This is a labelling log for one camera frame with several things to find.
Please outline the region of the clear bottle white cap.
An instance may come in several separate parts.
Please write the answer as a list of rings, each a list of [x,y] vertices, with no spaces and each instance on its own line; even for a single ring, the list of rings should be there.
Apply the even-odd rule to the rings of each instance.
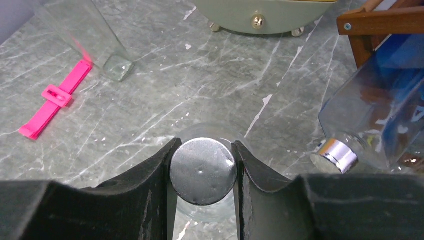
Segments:
[[[182,144],[171,158],[169,176],[178,195],[177,211],[194,221],[206,223],[233,217],[233,188],[238,170],[231,147],[240,141],[250,150],[246,138],[216,123],[192,125],[176,138]]]

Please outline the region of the brown wooden wine rack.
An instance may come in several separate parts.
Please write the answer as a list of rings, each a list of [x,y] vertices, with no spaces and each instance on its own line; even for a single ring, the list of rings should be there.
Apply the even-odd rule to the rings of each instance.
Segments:
[[[357,68],[360,68],[389,35],[422,34],[424,2],[397,0],[387,10],[377,10],[381,0],[368,0],[336,19],[338,34],[348,36]]]

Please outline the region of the blue square bottle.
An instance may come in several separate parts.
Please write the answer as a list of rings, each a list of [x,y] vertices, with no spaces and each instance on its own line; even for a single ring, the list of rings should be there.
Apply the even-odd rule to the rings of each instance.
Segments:
[[[310,158],[321,172],[415,174],[401,160],[424,130],[424,36],[389,36],[318,119],[325,140]]]

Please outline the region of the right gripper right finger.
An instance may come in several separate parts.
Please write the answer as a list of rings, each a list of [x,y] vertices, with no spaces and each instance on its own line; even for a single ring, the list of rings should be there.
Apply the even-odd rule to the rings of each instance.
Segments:
[[[305,174],[288,179],[240,141],[233,189],[240,240],[421,240],[424,179],[408,174]]]

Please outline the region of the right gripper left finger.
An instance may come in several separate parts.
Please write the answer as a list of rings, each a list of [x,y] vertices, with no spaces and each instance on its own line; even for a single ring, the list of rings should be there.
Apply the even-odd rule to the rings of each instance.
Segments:
[[[177,194],[170,163],[182,144],[172,139],[149,159],[97,187],[54,180],[0,183],[3,240],[170,240]]]

